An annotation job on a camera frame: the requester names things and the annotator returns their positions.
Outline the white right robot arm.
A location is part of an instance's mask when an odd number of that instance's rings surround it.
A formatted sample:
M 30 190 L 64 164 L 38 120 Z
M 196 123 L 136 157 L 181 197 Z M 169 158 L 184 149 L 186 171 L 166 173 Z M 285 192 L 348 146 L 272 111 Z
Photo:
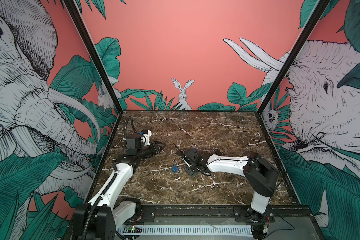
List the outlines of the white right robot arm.
M 228 173 L 245 177 L 254 190 L 250 210 L 264 215 L 274 195 L 279 170 L 258 153 L 243 157 L 226 157 L 216 150 L 214 154 L 195 148 L 180 150 L 179 155 L 186 163 L 186 172 L 193 178 L 197 174 Z

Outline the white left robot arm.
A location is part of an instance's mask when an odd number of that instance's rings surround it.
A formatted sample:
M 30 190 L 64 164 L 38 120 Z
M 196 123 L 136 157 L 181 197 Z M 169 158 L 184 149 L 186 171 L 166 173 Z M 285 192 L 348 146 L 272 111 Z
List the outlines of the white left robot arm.
M 125 222 L 137 222 L 142 218 L 144 213 L 139 199 L 127 198 L 118 206 L 115 203 L 141 161 L 154 157 L 165 148 L 165 143 L 150 141 L 150 136 L 150 132 L 140 132 L 125 137 L 121 153 L 112 161 L 113 172 L 103 187 L 74 212 L 74 240 L 113 240 Z

